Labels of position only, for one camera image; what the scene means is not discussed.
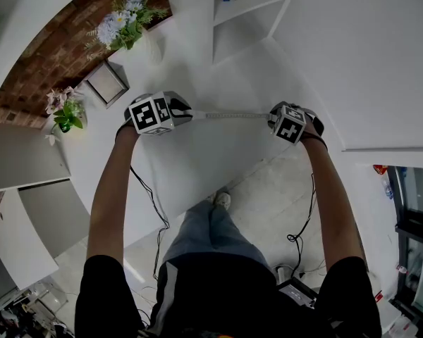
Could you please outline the white desk with drawers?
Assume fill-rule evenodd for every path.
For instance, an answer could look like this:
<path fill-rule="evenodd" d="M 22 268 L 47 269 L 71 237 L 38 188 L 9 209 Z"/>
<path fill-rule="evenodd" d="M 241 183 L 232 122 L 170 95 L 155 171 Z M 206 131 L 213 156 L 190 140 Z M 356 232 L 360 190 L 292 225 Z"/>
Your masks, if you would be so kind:
<path fill-rule="evenodd" d="M 177 31 L 160 35 L 157 42 L 160 63 L 154 63 L 142 42 L 130 51 L 114 53 L 111 66 L 127 80 L 129 90 L 110 108 L 86 96 L 86 128 L 62 134 L 56 143 L 86 208 L 92 205 L 124 110 L 144 93 L 174 91 L 200 111 L 267 112 L 280 101 L 297 103 L 322 119 L 331 157 L 341 159 L 343 145 L 328 113 L 274 38 L 206 70 L 192 62 L 192 52 Z M 160 136 L 142 136 L 133 154 L 124 244 L 130 246 L 161 227 L 142 183 L 154 190 L 167 217 L 174 219 L 287 146 L 271 134 L 263 119 L 194 120 Z"/>

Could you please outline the pink flowers in green vase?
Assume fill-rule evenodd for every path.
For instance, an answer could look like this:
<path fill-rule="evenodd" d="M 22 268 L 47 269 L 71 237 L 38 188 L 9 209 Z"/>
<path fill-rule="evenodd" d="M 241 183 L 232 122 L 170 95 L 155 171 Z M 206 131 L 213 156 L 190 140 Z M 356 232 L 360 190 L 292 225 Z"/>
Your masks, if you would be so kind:
<path fill-rule="evenodd" d="M 45 112 L 54 121 L 50 133 L 45 136 L 50 146 L 60 141 L 56 131 L 66 134 L 73 128 L 79 130 L 86 128 L 87 117 L 81 97 L 82 94 L 72 87 L 52 89 L 47 94 Z"/>

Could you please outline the white shelf unit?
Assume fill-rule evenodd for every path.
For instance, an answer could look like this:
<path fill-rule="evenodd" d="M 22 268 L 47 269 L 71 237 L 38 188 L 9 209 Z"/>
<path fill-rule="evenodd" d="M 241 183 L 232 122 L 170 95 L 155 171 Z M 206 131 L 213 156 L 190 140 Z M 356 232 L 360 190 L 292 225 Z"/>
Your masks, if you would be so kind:
<path fill-rule="evenodd" d="M 271 37 L 291 0 L 169 0 L 185 54 L 205 68 Z"/>

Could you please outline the person's black shirt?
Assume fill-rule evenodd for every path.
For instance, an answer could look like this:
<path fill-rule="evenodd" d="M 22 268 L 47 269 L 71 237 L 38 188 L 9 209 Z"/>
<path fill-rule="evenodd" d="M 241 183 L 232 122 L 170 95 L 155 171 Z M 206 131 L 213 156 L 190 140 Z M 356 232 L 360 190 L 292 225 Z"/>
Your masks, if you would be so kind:
<path fill-rule="evenodd" d="M 145 325 L 109 256 L 85 262 L 75 307 L 76 338 L 381 338 L 364 262 L 328 271 L 313 308 L 280 292 L 261 263 L 227 253 L 189 253 L 162 265 L 157 304 Z"/>

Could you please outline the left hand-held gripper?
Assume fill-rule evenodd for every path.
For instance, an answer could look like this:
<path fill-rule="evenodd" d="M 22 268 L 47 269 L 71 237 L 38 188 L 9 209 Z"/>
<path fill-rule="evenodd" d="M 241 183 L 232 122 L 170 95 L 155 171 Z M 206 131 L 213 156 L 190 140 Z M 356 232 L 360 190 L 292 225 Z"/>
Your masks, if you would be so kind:
<path fill-rule="evenodd" d="M 182 97 L 171 97 L 171 111 L 165 93 L 143 94 L 134 100 L 124 112 L 127 123 L 133 125 L 139 135 L 160 135 L 174 127 L 190 122 L 191 107 Z"/>

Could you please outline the black box device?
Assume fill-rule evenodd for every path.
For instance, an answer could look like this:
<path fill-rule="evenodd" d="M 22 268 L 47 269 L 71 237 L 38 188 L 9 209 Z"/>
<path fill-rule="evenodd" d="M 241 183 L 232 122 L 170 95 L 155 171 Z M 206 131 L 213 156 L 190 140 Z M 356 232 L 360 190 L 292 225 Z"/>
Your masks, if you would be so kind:
<path fill-rule="evenodd" d="M 297 305 L 308 308 L 314 308 L 318 298 L 318 293 L 303 284 L 296 277 L 278 284 L 277 290 L 289 296 Z"/>

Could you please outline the white open cabinet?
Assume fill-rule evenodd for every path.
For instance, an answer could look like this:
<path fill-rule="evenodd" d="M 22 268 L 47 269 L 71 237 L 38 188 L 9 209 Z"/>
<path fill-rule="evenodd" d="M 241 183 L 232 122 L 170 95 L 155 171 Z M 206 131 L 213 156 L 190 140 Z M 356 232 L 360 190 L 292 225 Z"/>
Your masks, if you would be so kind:
<path fill-rule="evenodd" d="M 90 215 L 70 180 L 5 191 L 0 259 L 24 290 L 59 269 L 55 258 L 88 234 Z"/>

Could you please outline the person's right shoe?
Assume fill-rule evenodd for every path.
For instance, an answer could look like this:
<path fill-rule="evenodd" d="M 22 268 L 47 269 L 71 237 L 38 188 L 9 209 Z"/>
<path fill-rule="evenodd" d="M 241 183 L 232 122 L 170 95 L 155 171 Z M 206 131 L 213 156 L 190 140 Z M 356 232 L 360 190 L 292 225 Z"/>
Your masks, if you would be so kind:
<path fill-rule="evenodd" d="M 228 192 L 217 192 L 214 205 L 222 207 L 227 211 L 231 206 L 231 195 Z"/>

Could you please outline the dark picture frame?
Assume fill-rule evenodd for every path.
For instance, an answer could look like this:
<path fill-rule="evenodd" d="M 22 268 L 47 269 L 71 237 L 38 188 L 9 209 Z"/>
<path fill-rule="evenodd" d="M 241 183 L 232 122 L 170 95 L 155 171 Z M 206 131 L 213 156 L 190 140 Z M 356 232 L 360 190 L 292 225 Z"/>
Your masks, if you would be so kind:
<path fill-rule="evenodd" d="M 107 60 L 102 61 L 82 81 L 89 92 L 108 109 L 128 91 L 127 84 L 120 78 Z"/>

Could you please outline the person's right forearm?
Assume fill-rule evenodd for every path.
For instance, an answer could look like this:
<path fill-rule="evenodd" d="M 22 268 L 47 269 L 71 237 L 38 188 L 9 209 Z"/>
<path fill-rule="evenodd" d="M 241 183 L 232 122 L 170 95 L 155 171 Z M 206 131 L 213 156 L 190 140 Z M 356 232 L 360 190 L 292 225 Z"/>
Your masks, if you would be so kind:
<path fill-rule="evenodd" d="M 364 259 L 364 249 L 345 187 L 324 140 L 311 133 L 301 139 L 314 174 L 326 267 L 348 257 Z"/>

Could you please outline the black window frame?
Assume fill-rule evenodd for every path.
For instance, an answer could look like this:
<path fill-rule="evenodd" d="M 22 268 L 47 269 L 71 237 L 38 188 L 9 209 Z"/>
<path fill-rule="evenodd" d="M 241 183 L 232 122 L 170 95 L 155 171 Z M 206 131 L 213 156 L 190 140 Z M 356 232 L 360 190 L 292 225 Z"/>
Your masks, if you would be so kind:
<path fill-rule="evenodd" d="M 388 168 L 398 234 L 398 288 L 391 300 L 423 338 L 423 168 Z"/>

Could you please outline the person's left forearm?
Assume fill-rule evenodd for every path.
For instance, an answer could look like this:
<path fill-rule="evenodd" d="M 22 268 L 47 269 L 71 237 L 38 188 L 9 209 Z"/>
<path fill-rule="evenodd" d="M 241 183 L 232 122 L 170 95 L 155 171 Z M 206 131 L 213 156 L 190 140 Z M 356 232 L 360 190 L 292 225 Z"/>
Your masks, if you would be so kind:
<path fill-rule="evenodd" d="M 130 165 L 139 138 L 135 128 L 123 126 L 97 185 L 87 243 L 87 257 L 109 256 L 123 262 L 123 230 Z"/>

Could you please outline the white vase with purple flowers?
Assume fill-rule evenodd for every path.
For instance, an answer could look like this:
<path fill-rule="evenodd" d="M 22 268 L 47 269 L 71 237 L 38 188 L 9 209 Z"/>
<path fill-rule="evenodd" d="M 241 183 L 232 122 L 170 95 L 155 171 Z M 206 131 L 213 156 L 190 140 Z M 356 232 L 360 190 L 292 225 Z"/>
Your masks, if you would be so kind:
<path fill-rule="evenodd" d="M 113 0 L 112 12 L 87 33 L 92 38 L 84 45 L 84 50 L 88 52 L 87 60 L 98 58 L 99 53 L 92 52 L 96 44 L 112 52 L 120 49 L 130 51 L 137 42 L 142 42 L 149 59 L 154 64 L 160 64 L 161 49 L 147 28 L 153 20 L 166 18 L 168 9 L 153 7 L 149 3 L 150 0 Z"/>

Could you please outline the person's blue jeans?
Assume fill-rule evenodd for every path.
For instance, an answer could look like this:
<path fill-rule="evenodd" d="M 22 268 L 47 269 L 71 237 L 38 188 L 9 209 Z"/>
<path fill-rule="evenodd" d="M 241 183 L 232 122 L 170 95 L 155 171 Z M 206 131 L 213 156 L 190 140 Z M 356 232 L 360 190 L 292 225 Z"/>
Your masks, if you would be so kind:
<path fill-rule="evenodd" d="M 262 252 L 240 233 L 228 211 L 208 200 L 186 211 L 179 232 L 163 261 L 200 253 L 239 255 L 268 266 Z"/>

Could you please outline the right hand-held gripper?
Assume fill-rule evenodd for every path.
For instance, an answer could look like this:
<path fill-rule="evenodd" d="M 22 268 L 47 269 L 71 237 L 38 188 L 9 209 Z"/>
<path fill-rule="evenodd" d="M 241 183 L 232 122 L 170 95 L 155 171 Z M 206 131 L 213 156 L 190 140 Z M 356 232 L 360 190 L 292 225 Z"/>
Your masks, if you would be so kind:
<path fill-rule="evenodd" d="M 324 144 L 324 125 L 318 115 L 297 104 L 284 101 L 276 104 L 270 111 L 267 124 L 275 137 L 293 145 L 306 139 L 317 139 Z"/>

